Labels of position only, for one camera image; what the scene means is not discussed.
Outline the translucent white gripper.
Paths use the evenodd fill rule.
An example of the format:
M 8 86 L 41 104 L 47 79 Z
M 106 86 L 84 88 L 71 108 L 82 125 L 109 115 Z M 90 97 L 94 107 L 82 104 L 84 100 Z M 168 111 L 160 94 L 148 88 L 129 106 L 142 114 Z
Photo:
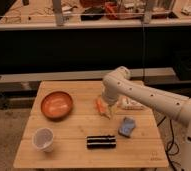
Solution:
M 112 118 L 115 112 L 115 106 L 108 105 L 104 100 L 101 100 L 101 114 L 107 118 Z

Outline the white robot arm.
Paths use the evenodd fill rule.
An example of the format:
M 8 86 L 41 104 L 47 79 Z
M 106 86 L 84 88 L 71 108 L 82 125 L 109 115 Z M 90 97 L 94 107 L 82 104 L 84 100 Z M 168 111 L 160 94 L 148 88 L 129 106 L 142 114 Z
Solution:
M 130 77 L 130 71 L 124 66 L 106 74 L 103 77 L 102 98 L 113 106 L 120 95 L 125 95 L 186 126 L 181 170 L 191 171 L 191 98 L 134 83 Z

